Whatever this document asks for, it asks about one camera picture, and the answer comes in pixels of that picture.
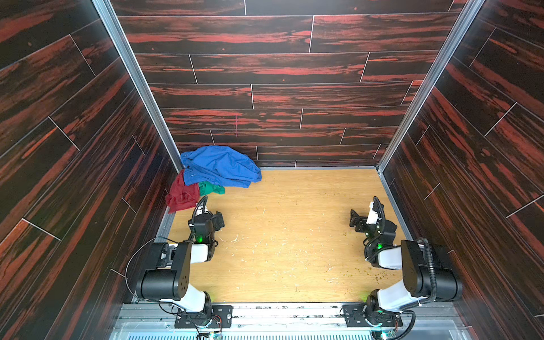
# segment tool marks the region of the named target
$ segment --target dark wood wall panel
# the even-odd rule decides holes
[[[64,236],[89,198],[86,193],[105,177],[132,136],[134,126],[126,122],[137,125],[143,107],[133,92],[25,218],[54,235]]]
[[[542,0],[486,1],[479,17],[544,47]]]
[[[81,340],[107,340],[113,328],[116,316],[121,310],[123,295],[126,291],[125,278],[110,271],[104,288],[98,296],[91,318],[80,336]]]
[[[339,145],[343,133],[342,129],[212,130],[215,144],[240,146]]]
[[[93,76],[69,36],[0,70],[0,154]]]
[[[446,12],[450,0],[373,1],[373,0],[246,0],[248,15],[379,14]]]
[[[88,0],[0,4],[0,69],[98,19]]]
[[[114,0],[113,6],[180,151],[214,143],[247,152],[338,145],[337,130],[376,128],[347,131],[343,143],[383,144],[370,160],[349,153],[332,156],[332,163],[255,155],[263,166],[296,160],[343,166],[380,160],[465,3]]]
[[[494,25],[476,17],[453,56],[465,65],[470,66],[494,30]]]
[[[170,129],[170,133],[177,144],[183,145],[213,145],[212,131],[206,129]]]
[[[169,128],[297,129],[300,109],[161,109]]]
[[[543,136],[544,121],[515,105],[486,138],[544,192]]]
[[[396,130],[397,126],[347,128],[340,144],[388,144]]]
[[[121,16],[135,53],[305,53],[311,16]]]
[[[449,149],[440,139],[431,127],[418,147],[440,181],[440,186],[446,190],[459,214],[468,222],[471,226],[469,229],[480,241],[481,247],[486,250],[484,253],[486,257],[478,256],[479,261],[485,259],[494,264],[497,266],[498,279],[504,281],[506,278],[507,281],[501,283],[503,287],[497,289],[505,290],[509,286],[514,287],[510,295],[517,296],[533,315],[541,314],[544,311],[542,303],[544,295],[539,293],[535,296],[534,292],[544,287],[542,260],[531,248],[527,247],[520,233],[511,227],[493,204],[490,204],[490,200],[467,176],[465,167],[450,154]],[[507,247],[502,242],[498,242],[498,240],[506,239],[510,240]],[[512,258],[517,259],[515,266],[511,265]],[[493,289],[496,287],[492,283],[488,285],[490,285],[488,289],[491,289],[491,286]],[[502,299],[503,296],[498,294],[494,299]],[[526,318],[527,312],[522,313],[520,317],[523,314]]]
[[[542,229],[542,221],[544,221],[544,198],[518,211],[511,216],[510,220],[519,230],[529,231],[527,239],[530,241],[531,247],[536,249],[539,254],[543,254],[544,229]]]
[[[484,3],[384,171],[416,234],[453,250],[480,340],[544,338],[543,5]]]
[[[149,83],[196,84],[188,54],[136,54]]]
[[[355,83],[368,53],[192,54],[199,84]]]
[[[306,109],[300,128],[397,126],[408,106]]]
[[[256,108],[322,108],[400,105],[410,82],[254,85]]]
[[[495,29],[471,68],[544,119],[544,49]]]
[[[425,102],[422,114],[504,216],[542,194],[437,89]]]
[[[297,160],[296,166],[376,166],[377,159]]]
[[[244,15],[244,0],[112,0],[117,15]]]
[[[412,102],[422,83],[422,81],[412,81],[412,83],[410,84],[410,88],[408,89],[408,91],[406,91],[406,95],[404,95],[402,105],[409,105]]]
[[[103,181],[92,193],[82,209],[78,209],[77,218],[63,240],[59,243],[54,256],[44,266],[40,276],[31,287],[23,302],[5,326],[6,334],[11,337],[40,337],[43,330],[53,325],[70,290],[91,257],[93,248],[115,212],[121,195],[127,190],[132,177],[132,169],[138,166],[143,158],[140,149],[133,139],[125,138],[112,167],[107,171]],[[26,327],[36,323],[40,327]]]
[[[101,19],[72,33],[72,38],[96,75],[119,56]]]
[[[51,119],[82,149],[133,89],[121,58],[117,58],[51,115]],[[82,103],[87,104],[83,111]]]
[[[465,7],[465,5],[467,4],[467,1],[468,0],[453,0],[450,8],[449,8],[449,11],[450,12],[460,12],[463,7]]]
[[[164,150],[162,141],[158,138],[155,139],[153,148],[146,154],[147,157],[140,164],[140,168],[136,171],[133,181],[123,196],[135,211],[140,209],[147,189],[153,184],[156,174],[160,174],[160,166],[167,156]]]
[[[442,72],[436,88],[481,134],[486,134],[514,105],[512,99],[455,58]]]
[[[330,146],[259,146],[259,160],[373,159],[379,144]]]
[[[257,165],[259,168],[266,167],[266,166],[281,166],[281,167],[290,167],[293,168],[296,166],[295,160],[256,160],[255,165]]]
[[[422,81],[438,51],[372,52],[362,82]]]
[[[136,215],[124,201],[119,200],[116,205],[46,339],[77,338],[91,317],[108,275],[113,273],[111,262]]]
[[[11,315],[41,268],[51,258],[58,240],[20,220],[0,243],[0,329]]]
[[[311,52],[439,50],[458,14],[316,16]]]
[[[251,86],[150,84],[160,107],[195,109],[251,109]]]
[[[77,153],[76,147],[46,119],[0,157],[0,239],[8,235]]]
[[[175,171],[92,1],[0,13],[0,338],[106,338]]]

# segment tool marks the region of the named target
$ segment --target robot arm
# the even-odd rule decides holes
[[[196,325],[206,325],[212,320],[211,299],[189,283],[190,265],[210,261],[219,244],[215,232],[225,223],[220,212],[206,208],[208,197],[196,205],[189,220],[189,239],[177,244],[153,243],[151,251],[138,273],[135,293],[137,297],[156,302],[171,303]]]
[[[383,205],[377,197],[370,204],[368,217],[351,211],[350,226],[357,232],[364,232],[367,239],[371,238],[370,242],[364,242],[365,259],[374,267],[402,269],[403,279],[388,288],[375,289],[364,304],[344,306],[348,327],[360,327],[361,323],[373,327],[402,326],[400,314],[412,314],[412,322],[402,335],[388,332],[380,337],[401,339],[415,322],[415,313],[408,308],[461,298],[463,286],[446,249],[430,245],[426,239],[402,240],[401,246],[393,245],[397,226],[385,220]]]

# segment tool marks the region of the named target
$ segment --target green cloth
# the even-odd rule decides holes
[[[211,193],[218,193],[219,195],[223,195],[225,193],[225,188],[222,186],[216,186],[215,184],[211,184],[208,181],[200,182],[200,196],[204,196]]]

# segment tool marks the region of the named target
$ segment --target corner trim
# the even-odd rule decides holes
[[[153,93],[151,93],[151,89],[145,80],[140,65],[136,60],[136,56],[128,43],[127,36],[121,27],[121,23],[115,14],[111,2],[109,0],[92,0],[92,3],[100,16],[100,19],[102,19],[102,23],[106,27],[123,64],[127,68],[128,74],[136,87],[136,91],[138,91],[140,98],[144,102],[144,106],[159,133],[160,139],[163,141],[163,144],[172,159],[174,168],[179,173],[183,169],[180,153],[176,147],[172,134],[168,130],[168,126],[166,126],[166,122],[160,113],[159,106],[153,97]]]
[[[410,230],[408,229],[408,226],[406,222],[404,221],[403,215],[400,213],[399,206],[397,205],[397,202],[395,201],[395,198],[393,197],[393,193],[391,192],[391,189],[387,185],[387,181],[385,180],[385,176],[378,172],[378,176],[380,177],[381,184],[384,187],[385,193],[387,194],[387,198],[389,198],[389,202],[391,202],[391,206],[393,207],[393,211],[395,212],[395,215],[397,215],[397,219],[399,220],[400,227],[402,228],[404,232],[404,237],[407,240],[413,241],[412,234],[410,233]]]
[[[406,114],[402,122],[399,125],[397,131],[393,135],[391,142],[389,143],[384,155],[378,163],[378,173],[382,174],[385,170],[385,167],[393,157],[393,154],[400,145],[400,142],[404,138],[406,132],[412,125],[414,119],[416,118],[419,110],[423,107],[425,100],[431,93],[432,88],[435,86],[436,82],[440,78],[442,71],[448,65],[450,58],[453,56],[453,53],[459,46],[459,43],[467,33],[468,28],[476,18],[476,14],[480,10],[481,6],[484,4],[485,0],[468,0],[467,4],[459,14],[458,19],[455,21],[455,24],[452,27],[452,30],[449,32],[448,37],[446,38],[444,45],[440,49],[438,55],[436,56],[435,62],[431,65],[429,72],[423,80],[423,84],[417,91],[416,96],[414,97],[412,103],[408,107]]]

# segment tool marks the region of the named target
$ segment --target blue cloth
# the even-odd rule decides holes
[[[246,155],[228,146],[210,145],[183,152],[185,185],[208,181],[216,186],[247,188],[262,179],[261,170]]]

